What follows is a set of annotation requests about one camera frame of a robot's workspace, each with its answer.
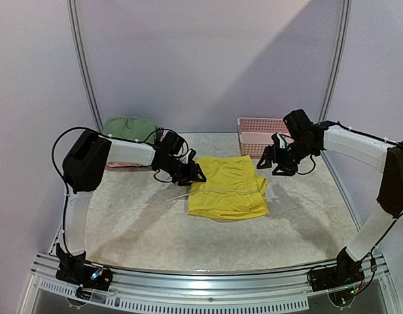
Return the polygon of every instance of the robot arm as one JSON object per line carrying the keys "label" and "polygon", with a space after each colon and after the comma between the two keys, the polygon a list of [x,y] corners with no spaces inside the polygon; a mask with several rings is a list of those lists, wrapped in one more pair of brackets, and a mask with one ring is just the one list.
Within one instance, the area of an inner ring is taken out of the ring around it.
{"label": "robot arm", "polygon": [[185,140],[173,131],[167,132],[154,145],[101,136],[84,131],[65,157],[63,180],[67,194],[63,224],[56,246],[62,281],[107,290],[112,274],[108,268],[85,260],[84,233],[88,206],[93,191],[99,186],[106,163],[120,162],[150,166],[166,172],[178,185],[205,182],[202,169],[193,161],[195,150],[182,151]]}
{"label": "robot arm", "polygon": [[379,139],[331,121],[313,124],[303,110],[292,111],[283,120],[293,142],[288,143],[283,135],[274,134],[274,144],[265,148],[258,169],[275,163],[273,175],[292,176],[297,173],[300,160],[329,150],[352,157],[383,174],[378,204],[360,232],[338,254],[337,266],[311,274],[316,290],[355,282],[363,277],[360,273],[362,260],[403,211],[403,141]]}

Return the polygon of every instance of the plastic basket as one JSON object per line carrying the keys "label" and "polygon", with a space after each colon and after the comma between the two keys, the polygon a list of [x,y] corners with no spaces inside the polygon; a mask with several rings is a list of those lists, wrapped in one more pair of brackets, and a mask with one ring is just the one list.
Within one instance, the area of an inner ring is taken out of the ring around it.
{"label": "plastic basket", "polygon": [[238,118],[238,135],[241,155],[261,157],[267,145],[273,144],[274,133],[289,134],[282,119]]}

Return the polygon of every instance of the marble-patterned surface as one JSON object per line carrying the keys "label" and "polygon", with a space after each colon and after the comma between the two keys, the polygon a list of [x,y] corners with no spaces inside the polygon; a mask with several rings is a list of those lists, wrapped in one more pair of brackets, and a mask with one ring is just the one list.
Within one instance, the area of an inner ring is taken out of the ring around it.
{"label": "marble-patterned surface", "polygon": [[[196,156],[239,156],[237,134],[183,135]],[[155,181],[153,171],[106,170],[86,221],[87,259],[156,270],[261,270],[334,258],[357,233],[320,157],[309,175],[267,177],[269,215],[221,222],[187,215],[168,199],[187,187]],[[300,171],[311,169],[309,159]]]}

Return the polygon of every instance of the light purple wall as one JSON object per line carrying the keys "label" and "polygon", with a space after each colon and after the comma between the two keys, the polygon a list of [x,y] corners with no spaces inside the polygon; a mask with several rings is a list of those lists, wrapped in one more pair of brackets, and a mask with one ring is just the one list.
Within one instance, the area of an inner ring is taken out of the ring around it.
{"label": "light purple wall", "polygon": [[[403,140],[403,1],[353,1],[328,119]],[[363,224],[376,202],[381,175],[344,156],[332,154],[330,160]],[[380,249],[403,309],[403,217]]]}
{"label": "light purple wall", "polygon": [[239,116],[321,110],[343,1],[79,1],[103,119],[236,131]]}
{"label": "light purple wall", "polygon": [[0,314],[16,312],[60,225],[53,141],[93,126],[71,36],[65,1],[0,1]]}

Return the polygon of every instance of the green cloth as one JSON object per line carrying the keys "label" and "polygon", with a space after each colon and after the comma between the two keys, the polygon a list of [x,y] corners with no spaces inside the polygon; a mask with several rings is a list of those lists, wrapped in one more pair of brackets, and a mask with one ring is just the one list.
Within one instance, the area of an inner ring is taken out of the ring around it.
{"label": "green cloth", "polygon": [[[145,120],[135,116],[115,116],[107,118],[103,128],[103,134],[111,134],[113,137],[120,137],[122,139],[143,141],[157,128],[156,123],[151,120]],[[147,142],[154,144],[155,139],[156,132],[148,138]]]}

